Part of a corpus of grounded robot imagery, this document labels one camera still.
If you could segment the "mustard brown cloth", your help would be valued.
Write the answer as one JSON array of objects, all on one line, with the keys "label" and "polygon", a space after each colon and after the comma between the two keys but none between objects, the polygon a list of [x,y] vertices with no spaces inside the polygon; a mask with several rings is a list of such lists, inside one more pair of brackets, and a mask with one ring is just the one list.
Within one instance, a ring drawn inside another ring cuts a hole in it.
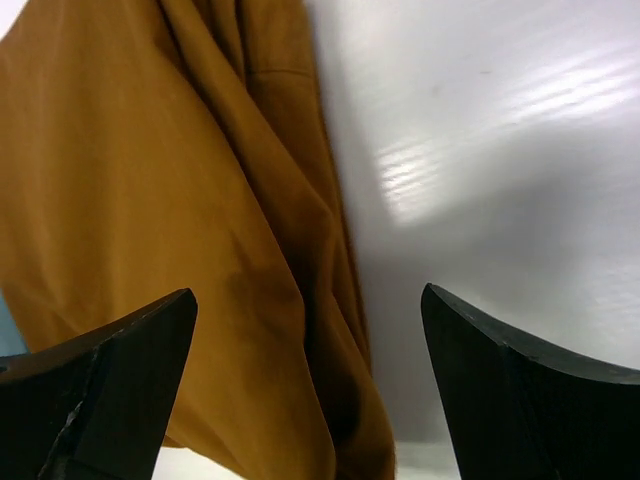
[{"label": "mustard brown cloth", "polygon": [[34,351],[189,288],[168,446],[395,475],[300,1],[28,2],[1,43],[1,288]]}]

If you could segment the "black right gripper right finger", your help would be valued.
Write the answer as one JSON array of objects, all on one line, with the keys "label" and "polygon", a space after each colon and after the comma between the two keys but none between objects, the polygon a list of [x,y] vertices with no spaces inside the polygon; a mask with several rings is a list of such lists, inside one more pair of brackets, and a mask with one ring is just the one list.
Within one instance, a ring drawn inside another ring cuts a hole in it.
[{"label": "black right gripper right finger", "polygon": [[464,479],[636,479],[639,373],[428,284],[421,315]]}]

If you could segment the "light blue hard-shell suitcase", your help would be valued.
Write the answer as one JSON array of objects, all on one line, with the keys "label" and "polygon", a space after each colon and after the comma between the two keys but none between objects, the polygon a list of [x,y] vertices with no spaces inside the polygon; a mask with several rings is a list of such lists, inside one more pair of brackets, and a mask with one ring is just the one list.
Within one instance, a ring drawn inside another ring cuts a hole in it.
[{"label": "light blue hard-shell suitcase", "polygon": [[30,352],[19,330],[4,294],[0,294],[0,356],[28,354]]}]

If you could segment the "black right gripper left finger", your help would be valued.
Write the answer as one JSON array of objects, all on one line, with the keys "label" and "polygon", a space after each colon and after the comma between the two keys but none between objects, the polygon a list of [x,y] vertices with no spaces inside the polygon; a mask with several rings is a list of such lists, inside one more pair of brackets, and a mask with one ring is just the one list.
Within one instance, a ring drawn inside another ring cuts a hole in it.
[{"label": "black right gripper left finger", "polygon": [[197,311],[181,289],[54,347],[2,358],[2,478],[151,478]]}]

